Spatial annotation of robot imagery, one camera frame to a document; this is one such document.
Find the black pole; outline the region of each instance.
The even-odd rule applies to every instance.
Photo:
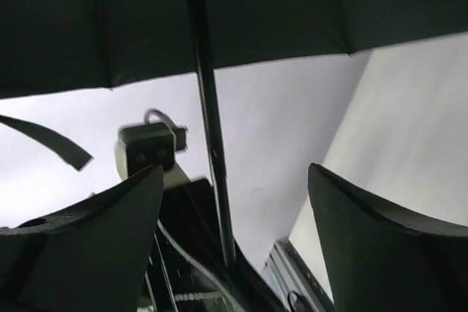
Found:
[[[227,195],[221,118],[219,117],[206,3],[205,0],[186,0],[186,2],[189,10],[195,60],[197,62],[198,85],[200,88],[211,177],[216,197],[222,253],[226,267],[232,269],[235,264],[235,245],[229,197]]]

